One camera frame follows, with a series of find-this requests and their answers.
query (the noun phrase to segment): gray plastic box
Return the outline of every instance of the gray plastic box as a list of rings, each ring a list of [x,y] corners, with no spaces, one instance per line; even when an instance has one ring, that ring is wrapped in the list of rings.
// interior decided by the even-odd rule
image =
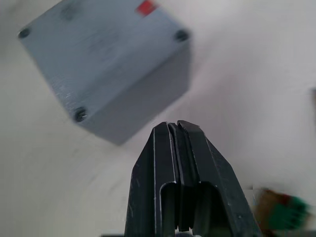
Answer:
[[[64,0],[19,33],[70,117],[116,144],[189,86],[189,35],[148,4]]]

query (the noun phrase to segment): red label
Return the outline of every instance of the red label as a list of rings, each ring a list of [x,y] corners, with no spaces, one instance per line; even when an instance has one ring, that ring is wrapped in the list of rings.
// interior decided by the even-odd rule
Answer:
[[[146,0],[142,4],[140,4],[136,10],[143,16],[148,16],[156,8],[157,8],[156,5],[152,1]]]

